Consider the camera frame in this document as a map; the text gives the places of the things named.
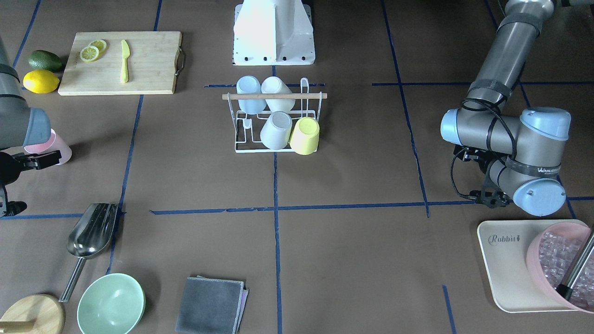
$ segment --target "green avocado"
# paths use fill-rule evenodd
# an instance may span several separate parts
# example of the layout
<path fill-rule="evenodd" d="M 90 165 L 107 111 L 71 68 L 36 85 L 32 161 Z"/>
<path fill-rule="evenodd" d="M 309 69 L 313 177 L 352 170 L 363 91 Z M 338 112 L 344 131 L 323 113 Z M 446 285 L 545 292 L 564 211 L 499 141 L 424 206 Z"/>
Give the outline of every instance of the green avocado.
<path fill-rule="evenodd" d="M 45 50 L 35 50 L 29 56 L 29 65 L 35 70 L 60 72 L 64 70 L 64 63 L 60 57 Z"/>

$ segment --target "knife handle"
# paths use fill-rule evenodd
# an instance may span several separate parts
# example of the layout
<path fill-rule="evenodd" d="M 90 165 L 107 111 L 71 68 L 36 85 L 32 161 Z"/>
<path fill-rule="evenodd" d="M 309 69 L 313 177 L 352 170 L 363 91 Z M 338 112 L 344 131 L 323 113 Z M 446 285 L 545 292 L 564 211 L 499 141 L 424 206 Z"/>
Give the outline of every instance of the knife handle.
<path fill-rule="evenodd" d="M 120 74 L 119 81 L 121 83 L 128 82 L 128 59 L 126 58 L 122 59 L 122 72 Z"/>

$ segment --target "white wire rack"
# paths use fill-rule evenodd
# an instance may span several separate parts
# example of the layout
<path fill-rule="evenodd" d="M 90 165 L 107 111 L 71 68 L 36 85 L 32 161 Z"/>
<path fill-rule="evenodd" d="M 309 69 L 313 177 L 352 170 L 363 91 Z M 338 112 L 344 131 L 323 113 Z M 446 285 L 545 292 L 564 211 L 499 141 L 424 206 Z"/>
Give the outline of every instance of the white wire rack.
<path fill-rule="evenodd" d="M 272 113 L 270 110 L 264 110 L 256 115 L 246 114 L 242 110 L 233 110 L 232 100 L 253 100 L 253 99 L 296 99 L 299 100 L 299 109 L 291 110 L 287 114 L 292 120 L 302 117 L 311 117 L 319 122 L 322 100 L 327 98 L 326 93 L 310 93 L 309 81 L 307 78 L 301 78 L 299 83 L 299 93 L 288 94 L 223 94 L 223 100 L 229 103 L 231 120 L 235 129 L 234 149 L 237 153 L 262 153 L 262 152 L 294 152 L 288 145 L 284 149 L 271 150 L 262 144 L 260 140 L 260 131 L 264 123 Z M 318 99 L 318 110 L 309 109 L 309 100 Z"/>

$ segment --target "mint green bowl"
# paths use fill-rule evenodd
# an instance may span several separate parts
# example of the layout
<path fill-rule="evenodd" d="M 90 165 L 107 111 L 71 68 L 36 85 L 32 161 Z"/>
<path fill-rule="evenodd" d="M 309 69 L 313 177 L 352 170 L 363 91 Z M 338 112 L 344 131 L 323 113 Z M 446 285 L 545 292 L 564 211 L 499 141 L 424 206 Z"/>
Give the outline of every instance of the mint green bowl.
<path fill-rule="evenodd" d="M 126 274 L 113 273 L 94 281 L 78 303 L 78 328 L 83 334 L 126 334 L 144 313 L 144 291 Z"/>

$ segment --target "pink bowl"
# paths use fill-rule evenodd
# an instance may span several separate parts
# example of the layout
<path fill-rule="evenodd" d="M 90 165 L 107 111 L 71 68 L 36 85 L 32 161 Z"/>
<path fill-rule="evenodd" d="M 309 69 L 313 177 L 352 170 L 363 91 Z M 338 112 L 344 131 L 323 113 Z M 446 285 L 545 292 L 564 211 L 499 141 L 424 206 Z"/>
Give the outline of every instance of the pink bowl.
<path fill-rule="evenodd" d="M 563 306 L 572 308 L 573 310 L 594 314 L 594 312 L 592 311 L 584 310 L 583 308 L 577 307 L 574 304 L 565 300 L 565 298 L 558 294 L 555 288 L 553 288 L 546 279 L 545 274 L 542 271 L 541 261 L 539 259 L 538 253 L 541 246 L 541 239 L 547 232 L 559 235 L 569 240 L 577 239 L 581 242 L 584 242 L 590 235 L 590 229 L 586 226 L 570 222 L 560 222 L 549 226 L 541 234 L 537 235 L 536 238 L 534 238 L 534 240 L 530 243 L 530 246 L 528 247 L 528 252 L 526 254 L 526 267 L 528 268 L 530 277 L 532 278 L 536 286 L 538 286 L 538 288 L 547 297 L 555 300 Z"/>

